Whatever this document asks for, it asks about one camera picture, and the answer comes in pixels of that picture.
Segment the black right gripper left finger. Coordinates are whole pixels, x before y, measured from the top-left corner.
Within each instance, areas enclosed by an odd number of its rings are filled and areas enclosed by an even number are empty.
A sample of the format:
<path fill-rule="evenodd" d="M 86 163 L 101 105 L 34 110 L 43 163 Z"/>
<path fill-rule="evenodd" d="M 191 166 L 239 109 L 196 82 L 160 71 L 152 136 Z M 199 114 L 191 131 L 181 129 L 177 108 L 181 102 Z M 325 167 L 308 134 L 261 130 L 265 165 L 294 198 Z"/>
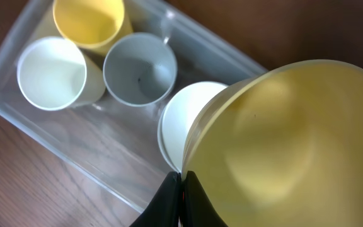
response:
<path fill-rule="evenodd" d="M 169 172 L 153 199 L 130 227 L 178 227 L 181 176 Z"/>

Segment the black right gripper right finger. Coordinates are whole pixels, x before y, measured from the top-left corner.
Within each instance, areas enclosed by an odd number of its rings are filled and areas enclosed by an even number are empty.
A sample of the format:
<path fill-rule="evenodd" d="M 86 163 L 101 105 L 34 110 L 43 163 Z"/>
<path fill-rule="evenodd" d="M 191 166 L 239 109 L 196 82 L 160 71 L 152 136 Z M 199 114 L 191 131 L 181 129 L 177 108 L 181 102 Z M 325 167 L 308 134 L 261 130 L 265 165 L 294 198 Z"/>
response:
<path fill-rule="evenodd" d="M 227 227 L 193 171 L 181 183 L 180 222 L 184 227 Z"/>

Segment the white plastic bowl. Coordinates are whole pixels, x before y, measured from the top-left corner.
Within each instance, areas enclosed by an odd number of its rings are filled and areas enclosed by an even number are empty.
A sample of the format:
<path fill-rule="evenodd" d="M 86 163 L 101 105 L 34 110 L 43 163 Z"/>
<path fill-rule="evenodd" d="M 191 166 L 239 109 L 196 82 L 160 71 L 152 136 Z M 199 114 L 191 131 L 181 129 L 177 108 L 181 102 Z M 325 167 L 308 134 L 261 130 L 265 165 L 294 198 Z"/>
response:
<path fill-rule="evenodd" d="M 170 160 L 180 172 L 185 142 L 195 118 L 212 98 L 227 87 L 215 81 L 190 84 L 178 91 L 165 106 L 163 142 Z"/>

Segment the clear plastic container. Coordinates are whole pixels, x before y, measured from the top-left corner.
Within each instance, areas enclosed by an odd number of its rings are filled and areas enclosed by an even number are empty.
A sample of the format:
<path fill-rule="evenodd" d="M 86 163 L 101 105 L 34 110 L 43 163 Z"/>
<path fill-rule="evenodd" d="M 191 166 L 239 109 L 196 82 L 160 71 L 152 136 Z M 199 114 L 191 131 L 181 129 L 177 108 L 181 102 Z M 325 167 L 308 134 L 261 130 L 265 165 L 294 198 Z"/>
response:
<path fill-rule="evenodd" d="M 264 67 L 164 1 L 127 1 L 133 29 L 167 38 L 176 55 L 176 90 L 198 81 L 234 84 Z M 51 1 L 29 1 L 0 48 L 0 116 L 61 159 L 143 211 L 171 170 L 158 146 L 157 128 L 167 100 L 130 107 L 109 94 L 83 107 L 48 112 L 31 105 L 16 79 L 30 43 L 58 35 Z"/>

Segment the yellow plastic bowl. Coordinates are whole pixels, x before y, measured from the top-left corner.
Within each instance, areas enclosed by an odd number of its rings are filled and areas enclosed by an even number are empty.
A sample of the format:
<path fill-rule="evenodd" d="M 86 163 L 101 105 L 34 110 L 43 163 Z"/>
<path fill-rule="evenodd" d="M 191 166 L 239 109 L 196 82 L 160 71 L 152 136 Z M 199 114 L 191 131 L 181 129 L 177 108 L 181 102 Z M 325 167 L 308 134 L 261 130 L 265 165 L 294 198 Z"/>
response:
<path fill-rule="evenodd" d="M 190 130 L 194 172 L 228 226 L 363 226 L 363 69 L 289 64 L 226 88 Z"/>

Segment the grey blue plastic cup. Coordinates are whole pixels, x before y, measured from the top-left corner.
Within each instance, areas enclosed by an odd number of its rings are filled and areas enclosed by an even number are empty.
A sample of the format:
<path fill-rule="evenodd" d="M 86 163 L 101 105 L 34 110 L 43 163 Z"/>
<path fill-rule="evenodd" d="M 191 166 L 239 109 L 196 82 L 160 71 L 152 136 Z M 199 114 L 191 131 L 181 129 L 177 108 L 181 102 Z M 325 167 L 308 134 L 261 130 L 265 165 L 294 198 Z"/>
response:
<path fill-rule="evenodd" d="M 133 33 L 117 41 L 103 63 L 108 92 L 120 103 L 143 107 L 168 96 L 178 64 L 171 47 L 151 33 Z"/>

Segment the white plastic cup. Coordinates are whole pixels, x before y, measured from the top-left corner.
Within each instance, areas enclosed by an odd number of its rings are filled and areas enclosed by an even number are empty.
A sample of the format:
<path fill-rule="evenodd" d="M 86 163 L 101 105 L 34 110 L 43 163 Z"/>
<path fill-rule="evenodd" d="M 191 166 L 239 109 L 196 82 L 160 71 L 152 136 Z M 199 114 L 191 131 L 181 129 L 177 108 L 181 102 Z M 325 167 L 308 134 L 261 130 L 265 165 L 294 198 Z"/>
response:
<path fill-rule="evenodd" d="M 102 70 L 61 37 L 29 44 L 18 59 L 16 74 L 27 101 L 46 111 L 92 104 L 106 89 Z"/>

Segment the yellow plastic cup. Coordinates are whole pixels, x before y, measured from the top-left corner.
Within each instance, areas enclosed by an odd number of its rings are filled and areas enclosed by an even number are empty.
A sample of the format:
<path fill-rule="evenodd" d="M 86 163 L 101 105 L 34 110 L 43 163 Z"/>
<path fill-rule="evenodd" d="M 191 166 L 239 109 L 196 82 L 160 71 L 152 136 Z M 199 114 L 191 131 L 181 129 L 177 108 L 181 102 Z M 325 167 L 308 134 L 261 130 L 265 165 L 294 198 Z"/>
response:
<path fill-rule="evenodd" d="M 63 37 L 99 55 L 133 32 L 122 0 L 55 0 L 52 12 Z"/>

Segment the grey blue plastic bowl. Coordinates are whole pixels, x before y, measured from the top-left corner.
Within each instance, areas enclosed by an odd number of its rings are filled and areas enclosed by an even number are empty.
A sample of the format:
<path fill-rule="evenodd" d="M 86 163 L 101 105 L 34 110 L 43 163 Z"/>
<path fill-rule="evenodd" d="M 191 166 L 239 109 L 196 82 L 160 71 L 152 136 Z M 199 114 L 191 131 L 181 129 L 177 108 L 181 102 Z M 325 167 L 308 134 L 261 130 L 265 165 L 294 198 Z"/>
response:
<path fill-rule="evenodd" d="M 158 121 L 157 139 L 158 139 L 159 150 L 160 150 L 165 162 L 167 162 L 167 164 L 170 166 L 170 168 L 176 172 L 180 172 L 179 169 L 177 169 L 177 167 L 170 160 L 170 157 L 168 156 L 167 150 L 164 146 L 163 134 L 162 134 L 163 116 L 164 116 L 164 111 L 162 111 L 161 116 Z"/>

